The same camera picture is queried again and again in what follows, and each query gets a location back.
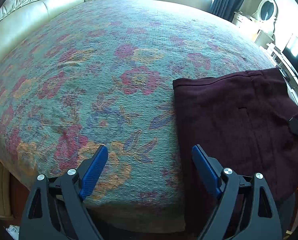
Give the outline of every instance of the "blue gripper pad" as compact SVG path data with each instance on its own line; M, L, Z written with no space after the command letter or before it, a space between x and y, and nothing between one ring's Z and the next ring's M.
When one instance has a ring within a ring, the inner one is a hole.
M81 179L81 190L79 192L79 196L82 200L92 194L107 160L108 149L107 147L102 146Z
M193 146L191 150L192 160L197 168L200 179L209 194L219 199L222 195L220 190L220 177L208 161L208 156L200 146Z

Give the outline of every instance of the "tufted headboard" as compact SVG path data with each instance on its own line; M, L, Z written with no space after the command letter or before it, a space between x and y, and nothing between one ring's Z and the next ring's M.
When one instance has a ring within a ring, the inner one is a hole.
M87 0L6 0L0 8L0 62L27 35Z

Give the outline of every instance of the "teal bedspread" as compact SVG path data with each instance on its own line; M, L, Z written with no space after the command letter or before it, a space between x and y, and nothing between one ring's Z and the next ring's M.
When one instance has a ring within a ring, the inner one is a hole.
M37 174L62 174L106 145L86 205L119 228L181 231L172 80L270 67L233 24L204 11L153 0L82 3L0 65L0 160L30 187Z

